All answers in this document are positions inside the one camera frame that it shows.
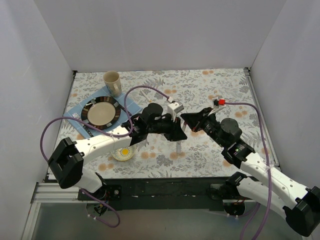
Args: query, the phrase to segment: patterned tablecloth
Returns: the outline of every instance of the patterned tablecloth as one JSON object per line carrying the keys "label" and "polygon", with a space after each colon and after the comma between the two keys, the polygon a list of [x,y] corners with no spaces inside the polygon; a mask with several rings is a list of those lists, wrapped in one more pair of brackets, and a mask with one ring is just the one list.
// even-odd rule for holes
{"label": "patterned tablecloth", "polygon": [[[77,73],[67,102],[66,111],[104,86],[103,72]],[[126,92],[137,85],[155,87],[174,99],[181,101],[187,113],[199,112],[212,106],[216,96],[224,97],[228,102],[247,102],[254,104],[243,69],[207,69],[207,70],[168,70],[168,71],[127,71],[120,72],[122,90]],[[164,113],[168,102],[157,92],[144,90],[148,97],[160,104]],[[135,90],[130,97],[141,107],[148,105],[147,100]],[[265,156],[258,117],[249,106],[227,106],[217,113],[217,120],[234,118],[243,131],[242,138]],[[236,167],[230,165],[221,155],[222,149],[203,131],[191,132],[187,127],[188,139],[182,142],[182,153],[176,153],[176,144],[165,137],[149,134],[147,140],[136,145],[133,158],[117,161],[107,153],[97,157],[84,168],[101,174],[103,178],[191,178],[191,177],[228,177]],[[57,138],[70,137],[80,140],[83,137],[68,121],[61,125]],[[271,151],[270,160],[274,159]],[[49,179],[55,179],[49,171]]]}

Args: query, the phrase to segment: beige cup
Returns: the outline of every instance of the beige cup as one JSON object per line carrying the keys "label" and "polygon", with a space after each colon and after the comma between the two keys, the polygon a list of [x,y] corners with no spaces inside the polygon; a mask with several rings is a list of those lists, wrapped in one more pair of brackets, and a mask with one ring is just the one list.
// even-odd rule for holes
{"label": "beige cup", "polygon": [[117,71],[107,71],[103,75],[103,81],[112,97],[119,97],[121,95],[121,81]]}

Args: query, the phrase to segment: cable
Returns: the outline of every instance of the cable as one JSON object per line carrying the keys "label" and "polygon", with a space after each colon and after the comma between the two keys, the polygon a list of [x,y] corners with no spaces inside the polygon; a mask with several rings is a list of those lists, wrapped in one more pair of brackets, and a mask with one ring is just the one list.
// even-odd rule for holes
{"label": "cable", "polygon": [[237,204],[237,203],[240,201],[240,199],[241,199],[241,196],[239,196],[239,197],[238,197],[238,200],[235,201],[235,202],[233,202],[232,204]]}
{"label": "cable", "polygon": [[[247,103],[247,102],[226,102],[225,104],[226,105],[247,105],[247,106],[250,106],[250,107],[254,108],[254,110],[256,111],[256,114],[258,116],[258,121],[259,121],[259,126],[260,126],[260,133],[261,133],[261,138],[262,138],[262,145],[263,145],[264,152],[265,152],[266,165],[268,167],[268,170],[267,170],[267,174],[268,174],[268,201],[267,201],[267,204],[266,204],[266,210],[265,210],[262,222],[260,223],[260,226],[259,226],[258,230],[256,231],[255,235],[252,238],[253,240],[255,240],[255,239],[257,239],[257,237],[261,233],[264,225],[267,222],[267,218],[268,218],[269,211],[270,211],[270,206],[271,206],[271,199],[272,199],[272,176],[271,176],[271,169],[270,169],[269,154],[268,154],[267,145],[266,145],[266,141],[265,141],[265,137],[264,137],[262,117],[261,117],[259,109],[255,105],[253,105],[251,103]],[[245,233],[245,230],[246,230],[247,226],[249,225],[249,222],[251,221],[251,219],[254,217],[254,215],[256,213],[257,212],[253,213],[253,216],[244,225],[244,227],[242,229],[243,234]]]}
{"label": "cable", "polygon": [[260,203],[256,203],[255,204],[255,206],[251,209],[251,210],[249,210],[248,212],[246,212],[245,214],[242,214],[242,215],[240,215],[240,216],[238,216],[239,218],[240,217],[246,217],[246,216],[248,216],[248,215],[250,215],[252,212],[254,213],[254,212],[256,212],[256,209],[257,209],[257,211],[258,211],[258,209],[260,208]]}
{"label": "cable", "polygon": [[98,220],[98,221],[104,223],[105,225],[107,225],[107,226],[110,227],[110,228],[116,228],[116,227],[119,226],[119,224],[120,224],[120,222],[121,222],[121,220],[120,220],[120,215],[119,215],[119,213],[118,213],[113,207],[111,207],[110,205],[108,205],[106,202],[101,201],[101,200],[95,198],[95,197],[92,196],[87,190],[85,190],[85,189],[83,189],[83,188],[80,188],[80,191],[83,192],[83,193],[84,193],[85,195],[87,195],[88,197],[90,197],[91,199],[93,199],[93,200],[97,201],[98,203],[104,205],[105,207],[107,207],[108,209],[110,209],[112,212],[114,212],[114,214],[115,214],[116,217],[118,218],[118,222],[117,222],[117,224],[115,224],[115,225],[111,225],[110,223],[108,223],[107,221],[103,220],[103,219],[100,218],[100,217],[96,217],[96,216],[94,216],[94,215],[88,214],[90,217],[92,217],[93,219]]}
{"label": "cable", "polygon": [[[129,132],[126,133],[126,134],[113,135],[113,137],[116,137],[116,138],[126,137],[126,136],[129,136],[129,135],[133,132],[134,124],[133,124],[133,122],[132,122],[132,120],[131,120],[131,117],[130,117],[130,115],[129,115],[129,111],[128,111],[128,108],[127,108],[127,96],[128,96],[128,94],[129,94],[131,91],[133,91],[133,90],[135,90],[135,89],[137,89],[137,88],[152,89],[152,90],[156,91],[157,93],[163,95],[167,100],[169,99],[169,96],[168,96],[168,95],[164,94],[163,92],[161,92],[160,90],[158,90],[158,89],[156,89],[156,88],[154,88],[154,87],[152,87],[152,86],[139,85],[139,86],[135,86],[135,87],[129,89],[129,91],[124,95],[124,111],[125,111],[125,113],[126,113],[126,115],[127,115],[127,117],[128,117],[129,123],[130,123],[130,130],[129,130]],[[43,129],[43,132],[42,132],[42,134],[41,134],[41,138],[40,138],[40,151],[41,151],[41,154],[42,154],[43,158],[44,158],[47,162],[49,161],[49,159],[48,159],[47,156],[45,155],[44,146],[43,146],[45,133],[46,133],[47,129],[49,128],[49,126],[50,126],[51,124],[53,124],[53,123],[56,122],[56,121],[62,120],[62,119],[69,119],[69,120],[77,121],[77,122],[79,122],[79,123],[81,123],[81,124],[83,124],[83,125],[86,125],[88,128],[93,129],[93,130],[95,130],[95,131],[97,131],[97,132],[99,132],[99,133],[101,133],[101,134],[103,134],[103,135],[106,135],[106,136],[108,136],[108,137],[111,136],[111,134],[109,134],[109,133],[107,133],[107,132],[104,132],[104,131],[102,131],[102,130],[94,127],[94,126],[91,126],[90,124],[88,124],[88,123],[86,123],[86,122],[84,122],[84,121],[81,121],[80,119],[77,119],[77,118],[74,118],[74,117],[70,117],[70,116],[57,117],[57,118],[53,119],[52,121],[50,121],[50,122],[45,126],[45,128]],[[88,197],[90,197],[91,199],[99,202],[100,204],[104,205],[105,207],[107,207],[107,208],[109,208],[111,211],[113,211],[113,212],[115,213],[115,215],[117,216],[117,218],[118,218],[118,223],[117,223],[116,225],[111,225],[110,223],[108,223],[107,221],[104,221],[104,220],[101,219],[100,217],[96,217],[96,216],[93,216],[93,215],[89,214],[90,217],[92,217],[93,219],[98,220],[98,221],[104,223],[105,225],[107,225],[107,226],[110,227],[110,228],[116,228],[116,227],[119,226],[119,224],[120,224],[120,222],[121,222],[121,221],[120,221],[120,215],[118,214],[118,212],[117,212],[114,208],[112,208],[112,207],[111,207],[110,205],[108,205],[107,203],[105,203],[105,202],[103,202],[103,201],[95,198],[94,196],[92,196],[92,195],[91,195],[88,191],[86,191],[85,189],[81,188],[80,190],[81,190],[85,195],[87,195]]]}
{"label": "cable", "polygon": [[[131,89],[124,95],[124,110],[125,110],[125,113],[126,113],[126,115],[127,115],[127,117],[128,117],[129,123],[130,123],[130,130],[129,130],[129,132],[126,133],[126,134],[113,135],[113,137],[115,137],[115,138],[121,138],[121,137],[129,136],[129,135],[132,133],[133,129],[134,129],[134,125],[133,125],[133,123],[132,123],[131,117],[130,117],[129,112],[128,112],[128,109],[127,109],[127,96],[128,96],[128,94],[129,94],[131,91],[133,91],[133,90],[135,90],[135,89],[138,89],[138,88],[152,89],[152,90],[156,91],[157,93],[163,95],[167,100],[169,99],[169,96],[168,96],[168,95],[164,94],[162,91],[160,91],[160,90],[158,90],[158,89],[156,89],[156,88],[154,88],[154,87],[152,87],[152,86],[139,85],[139,86],[135,86],[135,87],[131,88]],[[52,121],[50,121],[50,122],[45,126],[45,128],[44,128],[44,130],[43,130],[43,132],[42,132],[42,134],[41,134],[41,138],[40,138],[40,151],[41,151],[41,154],[42,154],[43,158],[44,158],[47,162],[48,162],[49,159],[46,157],[45,152],[44,152],[44,147],[43,147],[43,141],[44,141],[45,133],[46,133],[47,129],[49,128],[49,126],[50,126],[51,124],[53,124],[53,123],[56,122],[56,121],[62,120],[62,119],[74,120],[74,121],[76,121],[76,122],[78,122],[78,123],[81,123],[81,124],[83,124],[83,125],[86,125],[88,128],[90,128],[90,129],[92,129],[92,130],[95,130],[95,131],[97,131],[97,132],[99,132],[99,133],[101,133],[101,134],[103,134],[103,135],[106,135],[106,136],[108,136],[108,137],[111,136],[110,133],[105,132],[105,131],[102,131],[102,130],[94,127],[94,126],[91,126],[90,124],[88,124],[88,123],[86,123],[86,122],[84,122],[84,121],[82,121],[82,120],[80,120],[80,119],[77,119],[77,118],[74,118],[74,117],[71,117],[71,116],[61,116],[61,117],[57,117],[57,118],[53,119]]]}
{"label": "cable", "polygon": [[249,226],[249,223],[252,221],[252,219],[254,219],[255,215],[257,214],[258,210],[260,208],[260,203],[257,203],[251,217],[248,219],[248,221],[246,221],[244,227],[242,228],[241,230],[241,233],[240,233],[240,239],[243,239],[244,238],[244,234],[245,234],[245,231],[246,231],[246,228]]}
{"label": "cable", "polygon": [[245,200],[246,200],[246,198],[244,197],[241,202],[236,201],[234,204],[235,204],[235,205],[243,204],[243,203],[245,202]]}

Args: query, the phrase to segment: white backdrop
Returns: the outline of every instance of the white backdrop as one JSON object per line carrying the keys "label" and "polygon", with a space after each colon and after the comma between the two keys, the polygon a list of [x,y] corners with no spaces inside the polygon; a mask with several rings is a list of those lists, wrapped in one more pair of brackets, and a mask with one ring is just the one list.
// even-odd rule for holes
{"label": "white backdrop", "polygon": [[[288,0],[252,66],[282,171],[320,186],[320,1]],[[312,234],[320,239],[320,226]]]}
{"label": "white backdrop", "polygon": [[286,0],[34,0],[72,70],[250,67]]}
{"label": "white backdrop", "polygon": [[[62,115],[72,71],[33,0],[0,3],[0,239],[20,239],[48,165],[39,141]],[[59,124],[47,131],[52,152]]]}

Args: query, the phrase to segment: fork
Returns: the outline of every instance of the fork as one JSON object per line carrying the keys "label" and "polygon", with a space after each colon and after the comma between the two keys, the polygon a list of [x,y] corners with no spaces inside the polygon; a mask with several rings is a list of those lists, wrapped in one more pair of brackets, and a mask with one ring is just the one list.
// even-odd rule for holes
{"label": "fork", "polygon": [[[73,116],[75,119],[81,120],[79,114],[76,113],[76,112],[73,113],[72,116]],[[83,125],[83,128],[84,128],[84,130],[89,134],[89,136],[90,136],[91,138],[94,137],[94,135],[90,132],[89,128],[88,128],[86,125]]]}

